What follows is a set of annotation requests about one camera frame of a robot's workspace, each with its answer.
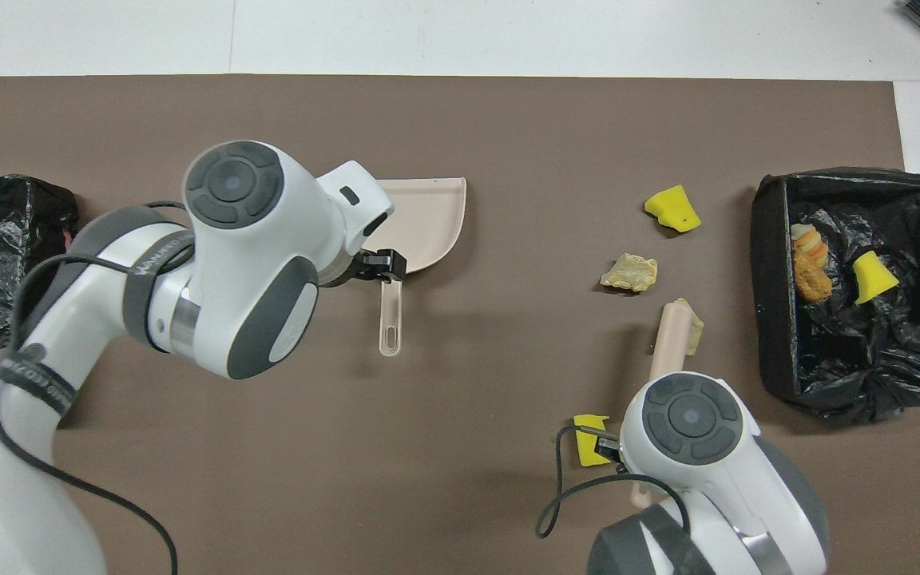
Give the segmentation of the brown table mat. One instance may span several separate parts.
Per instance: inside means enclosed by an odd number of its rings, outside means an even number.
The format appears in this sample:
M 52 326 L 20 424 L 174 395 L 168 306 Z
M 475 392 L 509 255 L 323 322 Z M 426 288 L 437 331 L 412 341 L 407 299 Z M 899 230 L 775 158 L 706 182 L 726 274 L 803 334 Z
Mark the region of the brown table mat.
M 55 437 L 63 470 L 171 532 L 181 575 L 584 575 L 632 484 L 553 494 L 554 435 L 616 428 L 662 306 L 704 321 L 692 369 L 726 379 L 825 503 L 830 571 L 920 573 L 920 409 L 835 428 L 757 371 L 749 223 L 766 175 L 904 168 L 894 89 L 865 81 L 558 77 L 0 77 L 0 175 L 69 189 L 91 219 L 178 199 L 194 157 L 265 141 L 321 175 L 464 177 L 462 232 L 404 284 L 323 291 L 285 363 L 229 382 L 119 339 Z M 683 185 L 702 225 L 644 211 Z M 656 284 L 602 287 L 625 252 Z

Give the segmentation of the beige plastic dustpan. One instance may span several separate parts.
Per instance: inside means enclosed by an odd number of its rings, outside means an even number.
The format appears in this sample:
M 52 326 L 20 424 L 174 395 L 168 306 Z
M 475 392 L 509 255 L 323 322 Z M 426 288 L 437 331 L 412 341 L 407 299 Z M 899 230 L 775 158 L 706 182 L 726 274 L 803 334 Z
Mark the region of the beige plastic dustpan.
M 406 273 L 420 272 L 445 257 L 463 226 L 467 179 L 381 179 L 395 211 L 369 237 L 369 251 L 391 248 L 406 258 Z M 381 284 L 379 350 L 386 357 L 402 348 L 403 283 Z

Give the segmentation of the yellow sponge wedge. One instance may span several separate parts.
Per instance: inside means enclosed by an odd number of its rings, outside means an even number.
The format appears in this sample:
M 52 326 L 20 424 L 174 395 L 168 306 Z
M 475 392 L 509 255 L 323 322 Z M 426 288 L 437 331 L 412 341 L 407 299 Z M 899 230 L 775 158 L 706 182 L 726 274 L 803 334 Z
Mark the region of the yellow sponge wedge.
M 853 270 L 858 285 L 858 295 L 855 299 L 857 305 L 869 303 L 899 285 L 898 277 L 885 266 L 873 250 L 864 252 L 855 259 Z

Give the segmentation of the notched yellow sponge piece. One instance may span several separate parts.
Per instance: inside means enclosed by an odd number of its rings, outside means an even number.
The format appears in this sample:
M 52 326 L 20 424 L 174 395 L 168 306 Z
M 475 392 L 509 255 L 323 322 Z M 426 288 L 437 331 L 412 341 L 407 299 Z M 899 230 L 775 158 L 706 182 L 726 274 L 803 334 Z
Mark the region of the notched yellow sponge piece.
M 573 425 L 603 430 L 603 432 L 605 432 L 605 421 L 607 421 L 607 419 L 609 419 L 607 415 L 578 414 L 573 416 Z M 598 437 L 595 434 L 590 434 L 583 430 L 576 430 L 574 436 L 576 436 L 577 442 L 578 462 L 581 466 L 592 467 L 609 464 L 609 459 L 599 455 L 596 451 Z

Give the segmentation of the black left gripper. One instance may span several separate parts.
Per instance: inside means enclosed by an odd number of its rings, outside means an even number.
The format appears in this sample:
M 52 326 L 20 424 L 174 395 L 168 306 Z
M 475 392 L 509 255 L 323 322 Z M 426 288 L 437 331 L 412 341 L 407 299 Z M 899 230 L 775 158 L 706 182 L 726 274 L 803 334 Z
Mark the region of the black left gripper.
M 406 258 L 395 250 L 357 252 L 347 267 L 347 280 L 401 283 L 406 278 Z

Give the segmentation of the beige hand brush black bristles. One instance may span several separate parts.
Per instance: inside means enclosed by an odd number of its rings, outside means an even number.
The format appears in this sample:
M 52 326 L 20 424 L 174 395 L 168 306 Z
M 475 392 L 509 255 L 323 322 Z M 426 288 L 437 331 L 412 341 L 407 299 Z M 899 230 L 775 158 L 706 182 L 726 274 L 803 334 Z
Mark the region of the beige hand brush black bristles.
M 660 325 L 657 328 L 648 379 L 644 381 L 645 383 L 650 383 L 661 376 L 683 370 L 685 358 L 689 355 L 688 343 L 691 341 L 695 320 L 697 320 L 696 314 L 686 299 L 676 299 L 676 301 L 664 305 Z M 635 428 L 634 418 L 631 416 L 634 410 L 631 407 L 634 406 L 634 400 L 639 397 L 644 397 L 644 386 L 636 393 L 631 406 L 628 408 L 628 417 L 624 421 L 624 428 Z M 650 506 L 652 503 L 652 488 L 639 482 L 632 488 L 631 502 L 638 507 Z

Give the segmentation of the brown bread-like foam chunk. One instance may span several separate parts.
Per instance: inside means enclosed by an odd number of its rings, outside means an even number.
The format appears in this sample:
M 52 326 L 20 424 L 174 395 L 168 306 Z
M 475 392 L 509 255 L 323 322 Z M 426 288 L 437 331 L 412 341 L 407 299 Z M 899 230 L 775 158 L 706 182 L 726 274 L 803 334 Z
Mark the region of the brown bread-like foam chunk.
M 804 302 L 818 303 L 829 298 L 833 290 L 832 281 L 824 269 L 824 263 L 804 254 L 795 256 L 795 287 Z

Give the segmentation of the yellow sponge piece black dot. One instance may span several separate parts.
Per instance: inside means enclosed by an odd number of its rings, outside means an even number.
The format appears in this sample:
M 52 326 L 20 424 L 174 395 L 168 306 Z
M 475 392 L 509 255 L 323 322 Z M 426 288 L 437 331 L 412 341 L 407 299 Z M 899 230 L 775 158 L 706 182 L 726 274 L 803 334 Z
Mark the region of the yellow sponge piece black dot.
M 683 185 L 668 187 L 644 201 L 644 211 L 661 226 L 678 233 L 692 232 L 702 225 Z

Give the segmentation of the cream and orange foam chunk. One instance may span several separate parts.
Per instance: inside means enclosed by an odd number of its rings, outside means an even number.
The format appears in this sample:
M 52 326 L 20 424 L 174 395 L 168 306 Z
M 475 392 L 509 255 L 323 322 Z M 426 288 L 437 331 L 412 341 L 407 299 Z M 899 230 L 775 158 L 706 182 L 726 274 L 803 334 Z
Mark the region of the cream and orange foam chunk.
M 811 224 L 792 224 L 790 226 L 791 248 L 796 255 L 804 255 L 818 265 L 825 266 L 828 258 L 828 244 L 822 234 Z

